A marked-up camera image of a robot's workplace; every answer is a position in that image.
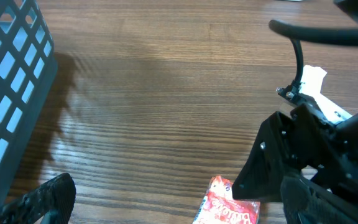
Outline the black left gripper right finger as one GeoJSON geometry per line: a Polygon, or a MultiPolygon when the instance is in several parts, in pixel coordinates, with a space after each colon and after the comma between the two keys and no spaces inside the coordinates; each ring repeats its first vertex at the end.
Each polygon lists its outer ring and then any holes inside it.
{"type": "Polygon", "coordinates": [[[285,176],[280,194],[288,224],[358,223],[358,207],[304,177],[285,176]]]}

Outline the red tissue packet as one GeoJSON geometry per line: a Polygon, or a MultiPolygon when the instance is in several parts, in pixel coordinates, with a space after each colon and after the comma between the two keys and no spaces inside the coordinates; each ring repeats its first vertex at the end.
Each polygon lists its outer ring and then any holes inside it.
{"type": "Polygon", "coordinates": [[[204,195],[193,224],[257,224],[260,202],[234,200],[232,182],[214,176],[204,195]]]}

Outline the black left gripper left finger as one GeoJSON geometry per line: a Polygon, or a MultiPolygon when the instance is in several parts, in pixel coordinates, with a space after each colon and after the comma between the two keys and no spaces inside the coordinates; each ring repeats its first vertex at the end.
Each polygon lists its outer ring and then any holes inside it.
{"type": "Polygon", "coordinates": [[[22,197],[0,207],[0,223],[67,224],[76,198],[76,187],[68,173],[62,173],[22,197]]]}

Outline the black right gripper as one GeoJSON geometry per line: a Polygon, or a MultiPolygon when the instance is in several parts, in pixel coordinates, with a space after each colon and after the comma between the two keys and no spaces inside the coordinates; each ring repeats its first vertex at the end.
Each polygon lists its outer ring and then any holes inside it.
{"type": "Polygon", "coordinates": [[[283,178],[306,166],[318,171],[312,183],[358,205],[358,113],[332,124],[306,103],[289,116],[274,112],[260,126],[233,197],[280,202],[283,178]]]}

